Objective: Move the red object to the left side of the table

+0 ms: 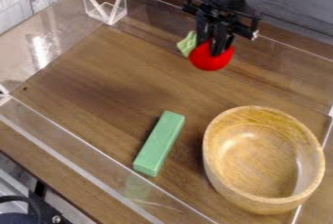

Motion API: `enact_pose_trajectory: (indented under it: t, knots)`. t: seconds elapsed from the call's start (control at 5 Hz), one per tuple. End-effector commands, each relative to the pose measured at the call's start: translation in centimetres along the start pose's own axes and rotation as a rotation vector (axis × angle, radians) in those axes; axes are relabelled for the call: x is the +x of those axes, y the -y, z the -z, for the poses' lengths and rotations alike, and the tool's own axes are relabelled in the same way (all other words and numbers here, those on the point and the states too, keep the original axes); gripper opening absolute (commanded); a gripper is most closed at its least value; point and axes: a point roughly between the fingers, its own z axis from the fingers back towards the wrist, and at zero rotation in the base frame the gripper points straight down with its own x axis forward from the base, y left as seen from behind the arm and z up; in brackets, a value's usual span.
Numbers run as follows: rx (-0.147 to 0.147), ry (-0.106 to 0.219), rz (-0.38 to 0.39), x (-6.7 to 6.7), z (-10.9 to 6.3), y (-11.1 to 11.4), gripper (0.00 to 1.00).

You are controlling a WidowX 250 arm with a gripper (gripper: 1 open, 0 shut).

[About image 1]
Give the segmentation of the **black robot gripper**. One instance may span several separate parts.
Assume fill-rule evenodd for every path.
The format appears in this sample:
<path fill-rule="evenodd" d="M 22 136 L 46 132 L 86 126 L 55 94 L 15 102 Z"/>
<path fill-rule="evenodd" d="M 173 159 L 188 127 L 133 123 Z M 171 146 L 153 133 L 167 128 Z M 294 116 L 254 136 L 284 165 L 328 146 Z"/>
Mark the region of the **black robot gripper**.
<path fill-rule="evenodd" d="M 258 38 L 261 14 L 245 3 L 236 8 L 222 9 L 209 0 L 186 0 L 182 11 L 196 17 L 197 46 L 212 37 L 212 56 L 220 56 L 229 50 L 234 36 L 254 41 Z"/>

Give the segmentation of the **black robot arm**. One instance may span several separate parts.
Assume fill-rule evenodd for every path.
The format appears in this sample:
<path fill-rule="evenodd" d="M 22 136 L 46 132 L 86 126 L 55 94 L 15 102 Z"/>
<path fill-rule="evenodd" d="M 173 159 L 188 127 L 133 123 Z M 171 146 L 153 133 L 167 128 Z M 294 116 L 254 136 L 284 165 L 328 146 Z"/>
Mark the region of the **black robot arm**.
<path fill-rule="evenodd" d="M 197 46 L 209 43 L 213 57 L 230 49 L 236 36 L 258 38 L 262 15 L 246 0 L 186 0 L 182 11 L 196 17 Z"/>

